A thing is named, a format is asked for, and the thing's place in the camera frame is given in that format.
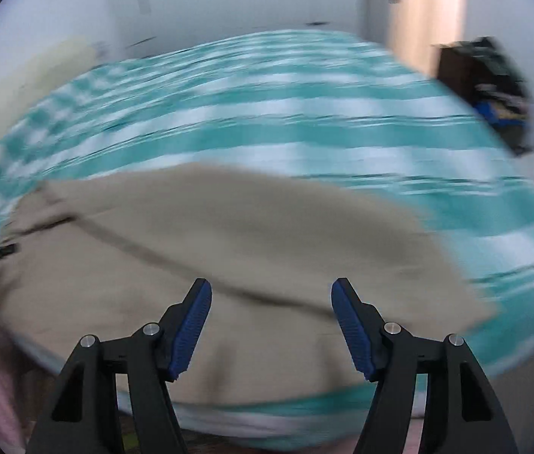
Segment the khaki pants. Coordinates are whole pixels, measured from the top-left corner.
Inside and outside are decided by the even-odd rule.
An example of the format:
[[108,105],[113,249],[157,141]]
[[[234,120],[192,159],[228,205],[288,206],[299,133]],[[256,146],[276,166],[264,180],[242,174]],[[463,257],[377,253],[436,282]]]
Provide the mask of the khaki pants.
[[378,194],[191,163],[42,182],[2,237],[0,320],[65,359],[91,333],[129,335],[212,284],[212,308],[176,402],[238,406],[358,386],[329,291],[440,339],[496,310],[411,210]]

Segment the cream padded headboard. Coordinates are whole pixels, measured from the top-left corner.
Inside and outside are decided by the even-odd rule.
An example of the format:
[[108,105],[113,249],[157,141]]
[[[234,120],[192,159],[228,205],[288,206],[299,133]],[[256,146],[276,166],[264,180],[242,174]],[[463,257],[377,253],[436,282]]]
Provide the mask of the cream padded headboard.
[[43,97],[99,63],[97,49],[74,37],[39,53],[1,79],[0,138]]

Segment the pile of dark clothes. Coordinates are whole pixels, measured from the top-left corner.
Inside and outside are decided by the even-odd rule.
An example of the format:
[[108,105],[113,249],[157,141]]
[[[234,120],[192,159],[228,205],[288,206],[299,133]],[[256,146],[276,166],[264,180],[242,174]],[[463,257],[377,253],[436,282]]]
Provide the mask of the pile of dark clothes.
[[454,46],[466,66],[461,97],[493,128],[515,156],[532,148],[529,132],[531,97],[522,74],[493,37],[460,41]]

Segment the teal plaid bed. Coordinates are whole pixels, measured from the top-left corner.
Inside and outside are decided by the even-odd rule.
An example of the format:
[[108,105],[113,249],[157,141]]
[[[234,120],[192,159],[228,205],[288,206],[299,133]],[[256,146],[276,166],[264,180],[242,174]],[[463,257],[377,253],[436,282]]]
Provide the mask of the teal plaid bed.
[[231,37],[83,73],[8,122],[0,229],[45,179],[219,161],[414,208],[494,317],[468,343],[534,435],[534,184],[463,101],[349,34]]

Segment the dark wooden cabinet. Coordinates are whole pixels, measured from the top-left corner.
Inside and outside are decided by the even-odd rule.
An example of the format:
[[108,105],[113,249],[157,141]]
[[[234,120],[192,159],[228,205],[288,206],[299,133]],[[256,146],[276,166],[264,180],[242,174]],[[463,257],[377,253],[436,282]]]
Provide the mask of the dark wooden cabinet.
[[481,100],[479,84],[489,78],[486,65],[474,55],[474,46],[469,41],[440,45],[436,79],[450,88],[466,103],[474,106]]

